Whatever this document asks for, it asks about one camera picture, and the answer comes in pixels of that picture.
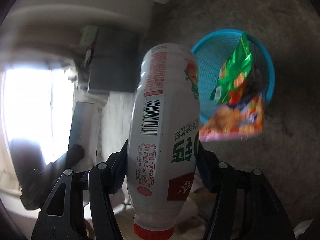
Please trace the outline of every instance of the white plastic bottle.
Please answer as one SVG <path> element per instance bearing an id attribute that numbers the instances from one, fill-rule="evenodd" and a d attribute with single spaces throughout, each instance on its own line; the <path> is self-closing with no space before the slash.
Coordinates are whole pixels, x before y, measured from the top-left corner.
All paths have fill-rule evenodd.
<path id="1" fill-rule="evenodd" d="M 128 145 L 127 185 L 142 239 L 166 240 L 194 178 L 198 150 L 197 60 L 178 44 L 145 55 Z"/>

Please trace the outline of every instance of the concrete floor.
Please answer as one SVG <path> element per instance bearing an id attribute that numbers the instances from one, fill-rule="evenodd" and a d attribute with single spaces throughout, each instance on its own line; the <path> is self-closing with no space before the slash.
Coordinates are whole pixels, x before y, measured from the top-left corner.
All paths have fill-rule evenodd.
<path id="1" fill-rule="evenodd" d="M 295 226 L 320 210 L 319 15 L 309 0 L 171 0 L 155 5 L 144 48 L 192 48 L 222 28 L 245 30 L 266 46 L 276 87 L 262 135 L 204 147 L 236 169 L 260 168 Z"/>

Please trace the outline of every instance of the fruit illustration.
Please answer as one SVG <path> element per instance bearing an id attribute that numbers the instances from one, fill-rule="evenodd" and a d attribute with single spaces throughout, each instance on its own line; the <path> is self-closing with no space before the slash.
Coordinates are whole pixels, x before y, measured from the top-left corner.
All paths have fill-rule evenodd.
<path id="1" fill-rule="evenodd" d="M 186 74 L 186 81 L 191 81 L 191 90 L 195 97 L 195 99 L 199 98 L 199 92 L 198 92 L 198 68 L 193 63 L 188 63 L 187 68 L 184 70 Z"/>

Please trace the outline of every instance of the barcode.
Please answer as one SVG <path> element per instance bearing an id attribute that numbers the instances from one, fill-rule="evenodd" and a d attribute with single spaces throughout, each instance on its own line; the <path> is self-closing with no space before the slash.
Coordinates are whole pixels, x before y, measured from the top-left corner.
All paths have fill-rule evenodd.
<path id="1" fill-rule="evenodd" d="M 214 100 L 219 100 L 221 97 L 221 86 L 217 87 L 216 94 L 214 96 Z"/>
<path id="2" fill-rule="evenodd" d="M 157 135 L 161 100 L 145 102 L 140 133 L 144 135 Z"/>

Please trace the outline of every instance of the window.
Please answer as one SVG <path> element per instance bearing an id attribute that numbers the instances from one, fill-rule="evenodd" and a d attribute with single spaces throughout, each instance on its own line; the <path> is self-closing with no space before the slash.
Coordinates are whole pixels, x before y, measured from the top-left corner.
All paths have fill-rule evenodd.
<path id="1" fill-rule="evenodd" d="M 13 138 L 37 142 L 46 164 L 68 150 L 74 84 L 64 70 L 8 70 L 3 93 L 8 142 Z"/>

